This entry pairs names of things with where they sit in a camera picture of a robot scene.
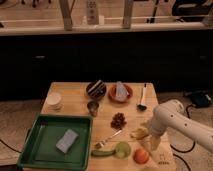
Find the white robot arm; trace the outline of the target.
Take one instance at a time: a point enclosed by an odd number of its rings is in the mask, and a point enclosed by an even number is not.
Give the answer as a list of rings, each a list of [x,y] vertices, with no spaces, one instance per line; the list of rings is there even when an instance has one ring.
[[[161,137],[171,127],[213,153],[213,128],[183,116],[183,112],[183,104],[176,99],[155,106],[146,123],[149,134]]]

